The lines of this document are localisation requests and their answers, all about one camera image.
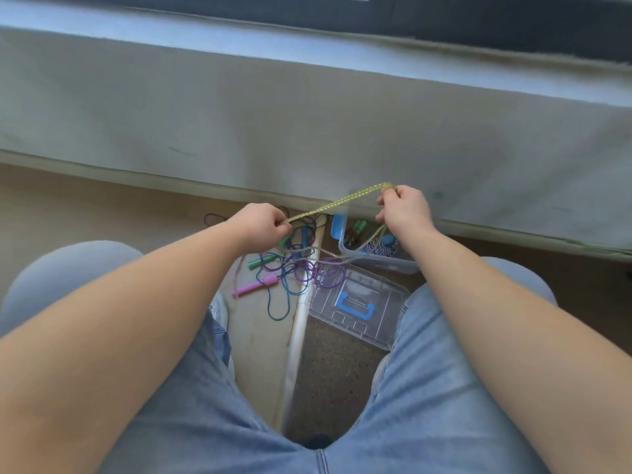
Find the hand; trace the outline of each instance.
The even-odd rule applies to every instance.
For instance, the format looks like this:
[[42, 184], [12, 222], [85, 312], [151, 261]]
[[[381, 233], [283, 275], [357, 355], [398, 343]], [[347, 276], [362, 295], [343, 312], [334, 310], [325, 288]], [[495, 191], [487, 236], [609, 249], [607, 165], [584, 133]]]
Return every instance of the hand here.
[[377, 204], [384, 207], [375, 220], [386, 223], [407, 251], [418, 233], [436, 231], [432, 224], [431, 209], [422, 192], [415, 188], [403, 184], [397, 187], [397, 191], [386, 188], [382, 190]]
[[271, 204], [250, 203], [226, 223], [233, 226], [243, 253], [262, 253], [292, 233], [289, 223], [283, 223], [285, 220], [283, 211]]

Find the blue box handle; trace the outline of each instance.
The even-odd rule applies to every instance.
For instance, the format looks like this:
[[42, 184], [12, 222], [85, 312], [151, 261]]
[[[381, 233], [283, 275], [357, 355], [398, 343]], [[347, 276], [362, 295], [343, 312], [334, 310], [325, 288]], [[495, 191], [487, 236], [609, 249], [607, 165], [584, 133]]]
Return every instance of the blue box handle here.
[[371, 318], [371, 316], [373, 316], [373, 311], [375, 311], [375, 306], [373, 305], [373, 303], [368, 303], [367, 304], [368, 312], [366, 314], [362, 314], [353, 308], [343, 305], [343, 301], [348, 297], [349, 297], [349, 293], [347, 293], [346, 291], [343, 291], [342, 293], [340, 293], [340, 295], [338, 295], [338, 301], [336, 302], [336, 307], [340, 308], [342, 311], [346, 313], [357, 316], [360, 319], [364, 319], [365, 321]]

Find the knee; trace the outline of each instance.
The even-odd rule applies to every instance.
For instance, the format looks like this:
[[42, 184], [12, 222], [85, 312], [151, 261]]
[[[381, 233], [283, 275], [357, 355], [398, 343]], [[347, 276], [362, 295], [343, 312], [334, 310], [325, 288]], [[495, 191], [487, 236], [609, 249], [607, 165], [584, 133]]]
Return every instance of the knee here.
[[548, 302], [557, 306], [557, 301], [553, 295], [553, 291], [549, 288], [549, 285], [544, 282], [540, 276], [531, 271], [530, 269], [521, 266], [520, 264], [507, 261], [501, 258], [493, 258], [489, 256], [483, 256], [483, 260], [489, 265], [492, 265], [497, 270], [501, 271], [505, 276], [518, 284], [524, 286], [529, 291], [538, 294]]
[[0, 336], [75, 289], [140, 257], [140, 251], [115, 241], [88, 241], [43, 255], [7, 291], [0, 308]]

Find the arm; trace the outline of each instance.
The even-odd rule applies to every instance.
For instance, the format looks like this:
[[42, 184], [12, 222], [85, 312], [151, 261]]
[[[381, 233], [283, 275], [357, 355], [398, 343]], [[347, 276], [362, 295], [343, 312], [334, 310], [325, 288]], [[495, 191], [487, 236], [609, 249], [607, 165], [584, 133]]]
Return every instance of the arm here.
[[194, 339], [233, 262], [288, 235], [270, 205], [147, 254], [0, 339], [0, 471], [95, 471]]
[[378, 221], [419, 264], [487, 390], [555, 474], [632, 471], [632, 358], [439, 233], [420, 191]]

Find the jeans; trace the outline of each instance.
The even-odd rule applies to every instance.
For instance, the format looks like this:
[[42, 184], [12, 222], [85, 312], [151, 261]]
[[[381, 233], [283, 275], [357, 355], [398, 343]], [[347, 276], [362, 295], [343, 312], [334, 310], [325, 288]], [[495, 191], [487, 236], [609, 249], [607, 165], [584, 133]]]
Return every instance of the jeans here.
[[[0, 336], [141, 253], [93, 241], [46, 254], [10, 287]], [[486, 258], [555, 303], [530, 270]], [[226, 334], [210, 313], [184, 357], [125, 428], [99, 469], [142, 473], [536, 474], [544, 463], [474, 373], [428, 285], [408, 299], [388, 364], [342, 438], [311, 451], [259, 417], [228, 374]]]

